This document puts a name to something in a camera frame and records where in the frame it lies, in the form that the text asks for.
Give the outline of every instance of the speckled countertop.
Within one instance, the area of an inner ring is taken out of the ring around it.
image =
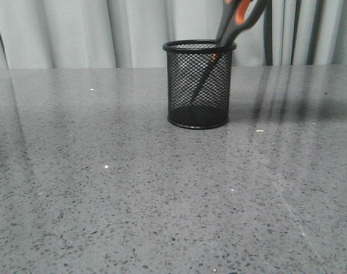
[[[347,273],[347,66],[166,115],[164,68],[0,70],[0,273]]]

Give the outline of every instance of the table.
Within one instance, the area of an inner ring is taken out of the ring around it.
[[[166,115],[164,68],[0,70],[0,273],[347,273],[347,65]]]

